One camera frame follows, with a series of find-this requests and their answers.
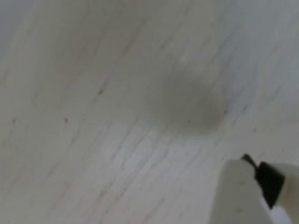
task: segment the smudge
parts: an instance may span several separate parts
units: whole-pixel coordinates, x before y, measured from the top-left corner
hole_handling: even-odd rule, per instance
[[[244,112],[247,110],[247,108],[248,108],[248,106],[245,105],[245,106],[243,107],[242,113],[244,113]]]
[[[242,213],[243,209],[242,208],[236,208],[235,211],[236,211],[236,213]]]
[[[100,89],[100,90],[98,91],[98,96],[102,95],[103,93],[104,93],[104,90],[103,90],[103,89]]]
[[[242,186],[244,186],[245,185],[245,181],[240,180],[239,184],[242,185]]]

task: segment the white wooden surface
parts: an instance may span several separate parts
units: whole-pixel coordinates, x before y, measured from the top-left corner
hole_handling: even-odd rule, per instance
[[[225,160],[299,164],[299,1],[39,0],[0,66],[0,223],[207,223]]]
[[[33,3],[34,0],[0,1],[0,63],[15,31]]]

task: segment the wood grain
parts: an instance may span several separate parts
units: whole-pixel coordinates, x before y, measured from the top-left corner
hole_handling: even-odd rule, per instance
[[[208,223],[219,171],[299,164],[299,2],[40,0],[0,66],[0,222]]]

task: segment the black cap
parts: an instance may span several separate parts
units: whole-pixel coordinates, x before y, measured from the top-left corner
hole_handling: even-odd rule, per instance
[[[262,188],[263,196],[269,208],[272,209],[285,182],[285,176],[266,162],[261,162],[257,167],[252,158],[247,154],[241,159],[247,161],[254,167],[255,179]]]

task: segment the dark speck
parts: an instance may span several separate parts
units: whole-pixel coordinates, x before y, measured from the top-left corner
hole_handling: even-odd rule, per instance
[[[98,92],[98,96],[102,95],[103,93],[104,93],[104,90],[103,90],[103,89],[99,90],[99,92]]]

